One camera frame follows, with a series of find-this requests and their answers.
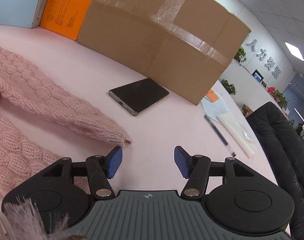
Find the black pen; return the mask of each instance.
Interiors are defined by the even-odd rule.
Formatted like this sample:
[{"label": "black pen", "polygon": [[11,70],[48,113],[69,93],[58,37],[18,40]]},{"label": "black pen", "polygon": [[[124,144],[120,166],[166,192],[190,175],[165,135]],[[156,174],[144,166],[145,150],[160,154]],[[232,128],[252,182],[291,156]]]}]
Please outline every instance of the black pen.
[{"label": "black pen", "polygon": [[225,140],[225,138],[223,137],[222,133],[220,133],[220,131],[218,130],[218,128],[212,122],[212,120],[207,115],[205,115],[204,118],[208,121],[208,123],[213,128],[213,130],[215,131],[215,133],[220,137],[221,141],[224,143],[225,147],[228,149],[230,155],[233,156],[233,157],[235,157],[236,156],[235,152],[233,151],[233,149],[231,148],[231,146],[229,145],[229,143],[227,142],[227,140]]}]

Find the orange label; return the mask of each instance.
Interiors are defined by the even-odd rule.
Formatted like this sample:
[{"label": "orange label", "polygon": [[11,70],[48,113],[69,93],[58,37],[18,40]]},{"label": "orange label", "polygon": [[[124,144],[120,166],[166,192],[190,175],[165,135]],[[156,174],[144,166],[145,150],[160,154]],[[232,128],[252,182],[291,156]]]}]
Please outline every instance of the orange label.
[{"label": "orange label", "polygon": [[212,103],[219,99],[219,97],[216,95],[216,93],[214,93],[212,89],[210,89],[205,96],[210,99]]},{"label": "orange label", "polygon": [[91,0],[47,0],[41,27],[77,40]]}]

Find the red object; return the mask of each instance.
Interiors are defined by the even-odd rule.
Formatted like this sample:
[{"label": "red object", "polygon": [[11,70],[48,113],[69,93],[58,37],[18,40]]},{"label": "red object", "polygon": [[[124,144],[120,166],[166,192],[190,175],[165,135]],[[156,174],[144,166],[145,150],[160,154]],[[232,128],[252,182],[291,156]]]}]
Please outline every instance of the red object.
[{"label": "red object", "polygon": [[269,87],[268,90],[267,90],[267,92],[269,94],[271,94],[274,90],[275,90],[275,87]]}]

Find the chinese characters on wall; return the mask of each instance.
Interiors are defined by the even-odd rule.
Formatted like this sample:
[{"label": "chinese characters on wall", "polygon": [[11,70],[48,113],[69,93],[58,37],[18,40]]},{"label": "chinese characters on wall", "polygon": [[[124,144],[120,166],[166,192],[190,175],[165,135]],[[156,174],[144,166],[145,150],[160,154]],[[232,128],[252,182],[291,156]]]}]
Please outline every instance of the chinese characters on wall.
[{"label": "chinese characters on wall", "polygon": [[[246,45],[251,47],[251,51],[255,52],[255,45],[258,41],[257,40],[253,40],[252,43],[247,43]],[[264,60],[267,56],[267,50],[266,49],[260,49],[261,53],[260,54],[256,54],[257,57],[260,57],[259,60]],[[268,71],[272,70],[272,75],[275,79],[277,79],[277,77],[279,76],[279,74],[281,73],[281,70],[279,68],[279,66],[275,66],[275,62],[274,59],[272,57],[269,57],[267,59],[267,62],[264,65],[265,67],[268,68]]]}]

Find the person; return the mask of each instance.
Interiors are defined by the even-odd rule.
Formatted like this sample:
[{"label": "person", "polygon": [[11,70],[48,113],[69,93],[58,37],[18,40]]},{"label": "person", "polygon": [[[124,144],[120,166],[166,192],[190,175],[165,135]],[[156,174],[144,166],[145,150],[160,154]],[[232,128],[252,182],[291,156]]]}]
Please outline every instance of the person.
[{"label": "person", "polygon": [[301,133],[303,131],[303,123],[299,123],[298,127],[295,129],[296,133],[301,136]]}]

